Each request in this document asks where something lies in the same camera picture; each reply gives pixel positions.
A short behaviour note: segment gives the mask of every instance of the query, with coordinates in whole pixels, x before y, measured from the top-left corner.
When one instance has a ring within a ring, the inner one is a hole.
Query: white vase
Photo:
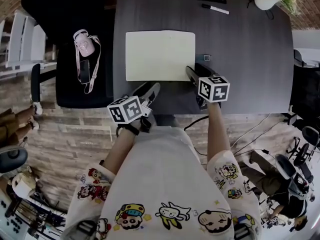
[[[265,11],[271,9],[275,3],[280,1],[281,0],[254,0],[254,3],[260,10]]]

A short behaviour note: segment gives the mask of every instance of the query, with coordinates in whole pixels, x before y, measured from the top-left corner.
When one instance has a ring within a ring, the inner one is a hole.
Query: brick wall
[[[107,0],[105,8],[114,8],[117,0]],[[298,15],[290,16],[294,30],[320,29],[320,0],[297,0]],[[20,0],[0,0],[0,21],[5,17],[12,19]]]

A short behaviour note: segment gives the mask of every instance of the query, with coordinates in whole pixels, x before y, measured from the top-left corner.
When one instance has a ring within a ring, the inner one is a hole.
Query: white shirt
[[[87,168],[61,239],[74,239],[83,220],[98,222],[98,240],[230,240],[236,224],[259,239],[259,202],[247,186],[231,151],[216,154],[205,171],[182,129],[154,127],[136,137],[116,176]]]

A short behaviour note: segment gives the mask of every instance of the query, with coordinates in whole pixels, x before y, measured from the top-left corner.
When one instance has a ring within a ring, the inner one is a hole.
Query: white notebook
[[[195,67],[196,35],[182,31],[138,31],[125,36],[127,81],[190,81]]]

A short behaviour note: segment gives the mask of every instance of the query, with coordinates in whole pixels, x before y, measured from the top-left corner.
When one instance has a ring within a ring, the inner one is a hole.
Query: black wristband
[[[139,135],[140,131],[135,128],[134,126],[132,126],[131,124],[118,124],[118,127],[116,129],[116,135],[118,136],[118,132],[120,128],[125,128],[128,131],[132,132],[134,135]]]

